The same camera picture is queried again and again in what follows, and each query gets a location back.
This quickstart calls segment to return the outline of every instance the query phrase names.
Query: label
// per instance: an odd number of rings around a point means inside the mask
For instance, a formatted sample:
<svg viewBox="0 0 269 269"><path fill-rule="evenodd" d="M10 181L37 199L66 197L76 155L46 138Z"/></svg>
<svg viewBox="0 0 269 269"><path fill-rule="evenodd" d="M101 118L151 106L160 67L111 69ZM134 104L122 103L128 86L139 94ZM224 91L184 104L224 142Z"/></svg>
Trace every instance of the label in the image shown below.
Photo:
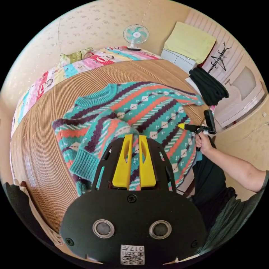
<svg viewBox="0 0 269 269"><path fill-rule="evenodd" d="M145 264L144 246L121 245L120 263L124 265L143 265Z"/></svg>

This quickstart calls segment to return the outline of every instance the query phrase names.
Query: yellow towel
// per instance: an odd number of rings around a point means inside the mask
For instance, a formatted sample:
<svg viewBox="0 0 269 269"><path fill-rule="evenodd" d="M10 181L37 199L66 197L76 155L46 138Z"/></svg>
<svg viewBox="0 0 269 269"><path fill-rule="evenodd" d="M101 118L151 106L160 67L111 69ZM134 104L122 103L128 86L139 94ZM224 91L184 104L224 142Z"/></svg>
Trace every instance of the yellow towel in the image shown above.
<svg viewBox="0 0 269 269"><path fill-rule="evenodd" d="M164 49L182 54L195 60L197 64L201 64L207 58L215 42L216 38L210 34L188 24L177 22L164 44Z"/></svg>

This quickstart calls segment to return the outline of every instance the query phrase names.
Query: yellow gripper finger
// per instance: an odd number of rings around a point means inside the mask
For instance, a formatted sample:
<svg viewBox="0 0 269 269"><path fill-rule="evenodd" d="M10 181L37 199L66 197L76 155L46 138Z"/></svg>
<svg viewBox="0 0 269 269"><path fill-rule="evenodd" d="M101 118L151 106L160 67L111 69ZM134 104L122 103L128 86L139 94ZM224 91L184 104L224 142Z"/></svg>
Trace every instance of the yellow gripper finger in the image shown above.
<svg viewBox="0 0 269 269"><path fill-rule="evenodd" d="M112 184L114 187L126 188L127 190L129 190L130 176L131 176L132 147L133 147L133 135L127 134L123 140L120 157L112 180Z"/></svg>
<svg viewBox="0 0 269 269"><path fill-rule="evenodd" d="M156 178L151 162L147 137L145 135L139 136L139 177L140 188L154 187L156 185Z"/></svg>

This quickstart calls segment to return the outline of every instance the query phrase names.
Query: forearm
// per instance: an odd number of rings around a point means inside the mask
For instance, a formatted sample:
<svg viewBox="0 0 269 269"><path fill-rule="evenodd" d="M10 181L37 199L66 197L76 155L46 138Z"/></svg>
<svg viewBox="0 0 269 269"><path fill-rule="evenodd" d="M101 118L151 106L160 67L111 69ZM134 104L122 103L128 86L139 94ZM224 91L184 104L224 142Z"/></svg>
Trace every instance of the forearm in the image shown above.
<svg viewBox="0 0 269 269"><path fill-rule="evenodd" d="M211 148L205 156L219 166L244 188L258 192L261 190L266 172L260 171L247 161Z"/></svg>

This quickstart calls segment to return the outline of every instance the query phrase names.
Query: colorful bedsheet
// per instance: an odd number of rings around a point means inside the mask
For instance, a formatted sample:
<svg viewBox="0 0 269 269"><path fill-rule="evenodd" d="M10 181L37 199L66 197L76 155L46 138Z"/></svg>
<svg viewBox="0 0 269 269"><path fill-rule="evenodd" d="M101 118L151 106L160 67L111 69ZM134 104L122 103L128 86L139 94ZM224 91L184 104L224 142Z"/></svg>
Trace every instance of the colorful bedsheet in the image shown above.
<svg viewBox="0 0 269 269"><path fill-rule="evenodd" d="M93 50L92 56L84 60L74 62L62 68L53 67L45 72L41 78L37 79L20 98L13 117L11 137L31 107L44 93L63 80L107 64L153 59L161 59L161 57L146 50L130 51L126 50L126 47L108 47L100 50Z"/></svg>

